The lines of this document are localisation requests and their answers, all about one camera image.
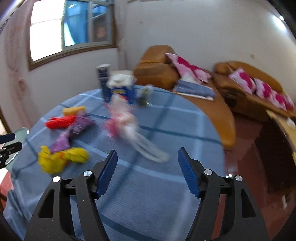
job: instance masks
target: pink pillow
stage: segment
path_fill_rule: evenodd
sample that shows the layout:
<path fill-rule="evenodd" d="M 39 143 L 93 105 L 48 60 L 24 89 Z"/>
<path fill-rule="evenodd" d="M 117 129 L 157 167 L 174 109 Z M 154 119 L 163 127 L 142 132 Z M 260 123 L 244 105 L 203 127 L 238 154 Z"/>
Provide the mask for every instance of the pink pillow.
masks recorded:
<path fill-rule="evenodd" d="M 254 78 L 254 81 L 256 83 L 256 94 L 261 98 L 261 99 L 266 99 L 270 101 L 271 98 L 271 87 L 269 84 L 264 83 L 262 80 L 259 80 L 257 78 Z"/>
<path fill-rule="evenodd" d="M 271 90 L 270 102 L 275 106 L 283 110 L 287 110 L 285 106 L 285 96 L 277 93 L 275 90 Z"/>
<path fill-rule="evenodd" d="M 253 94 L 253 92 L 256 90 L 254 81 L 242 68 L 238 68 L 228 77 L 237 82 L 243 88 L 243 90 L 249 94 Z"/>
<path fill-rule="evenodd" d="M 285 107 L 287 110 L 293 110 L 294 109 L 294 102 L 291 100 L 290 96 L 285 95 Z"/>
<path fill-rule="evenodd" d="M 187 60 L 183 59 L 177 54 L 173 54 L 173 53 L 165 53 L 165 54 L 167 55 L 167 57 L 171 59 L 171 61 L 177 68 L 179 74 L 181 75 L 181 78 L 185 77 L 186 74 L 189 74 L 191 77 L 194 78 L 196 82 L 202 84 L 201 81 L 208 83 L 208 79 L 212 77 L 208 73 L 204 72 L 201 68 L 190 64 Z"/>

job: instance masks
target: checkered tablecloth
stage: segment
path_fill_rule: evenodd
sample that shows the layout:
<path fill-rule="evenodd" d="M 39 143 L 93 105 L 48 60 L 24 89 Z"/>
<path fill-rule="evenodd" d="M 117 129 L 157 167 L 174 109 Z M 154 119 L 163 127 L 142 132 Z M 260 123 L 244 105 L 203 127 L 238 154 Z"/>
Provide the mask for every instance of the checkered tablecloth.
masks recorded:
<path fill-rule="evenodd" d="M 185 240 L 200 201 L 189 192 L 178 165 L 178 150 L 185 147 L 191 158 L 221 176 L 225 176 L 224 151 L 209 118 L 188 100 L 154 88 L 151 104 L 150 108 L 134 107 L 134 114 L 140 133 L 169 153 L 166 163 L 149 161 L 124 141 L 107 137 L 101 125 L 110 115 L 100 89 L 68 99 L 44 115 L 30 130 L 12 167 L 14 190 L 8 193 L 4 216 L 15 232 L 24 239 L 32 213 L 53 178 L 41 171 L 37 157 L 40 146 L 52 145 L 62 130 L 47 129 L 44 123 L 62 116 L 65 107 L 84 105 L 95 125 L 73 146 L 86 149 L 90 159 L 86 164 L 69 164 L 59 175 L 75 178 L 116 150 L 118 165 L 109 188 L 96 201 L 110 240 Z M 83 240 L 75 198 L 71 208 L 75 234 Z"/>

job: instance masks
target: blue box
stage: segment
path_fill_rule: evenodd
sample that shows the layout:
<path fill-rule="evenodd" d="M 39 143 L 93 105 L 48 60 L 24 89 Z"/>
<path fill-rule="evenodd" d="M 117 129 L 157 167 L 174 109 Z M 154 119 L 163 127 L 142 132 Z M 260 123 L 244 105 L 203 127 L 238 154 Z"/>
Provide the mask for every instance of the blue box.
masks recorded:
<path fill-rule="evenodd" d="M 112 94 L 123 96 L 131 105 L 136 104 L 135 82 L 136 80 L 134 79 L 130 86 L 114 87 L 111 89 Z"/>

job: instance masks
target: window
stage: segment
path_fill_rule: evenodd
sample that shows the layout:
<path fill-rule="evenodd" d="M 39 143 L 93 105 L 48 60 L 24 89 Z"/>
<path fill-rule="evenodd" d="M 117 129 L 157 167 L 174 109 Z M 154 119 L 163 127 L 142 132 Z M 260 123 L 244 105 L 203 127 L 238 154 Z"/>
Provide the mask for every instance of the window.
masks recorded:
<path fill-rule="evenodd" d="M 29 68 L 73 53 L 115 47 L 112 0 L 41 0 L 30 22 Z"/>

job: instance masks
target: yellow cloth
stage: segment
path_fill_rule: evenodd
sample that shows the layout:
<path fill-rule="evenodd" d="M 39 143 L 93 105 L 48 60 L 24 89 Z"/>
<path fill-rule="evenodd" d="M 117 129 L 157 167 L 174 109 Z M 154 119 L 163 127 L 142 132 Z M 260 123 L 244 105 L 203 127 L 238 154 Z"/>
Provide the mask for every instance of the yellow cloth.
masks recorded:
<path fill-rule="evenodd" d="M 87 151 L 83 148 L 70 148 L 51 154 L 47 146 L 41 146 L 38 162 L 42 171 L 54 174 L 61 172 L 68 161 L 85 163 L 88 157 Z"/>
<path fill-rule="evenodd" d="M 83 110 L 85 112 L 85 106 L 69 107 L 63 109 L 63 115 L 75 115 L 78 111 Z"/>

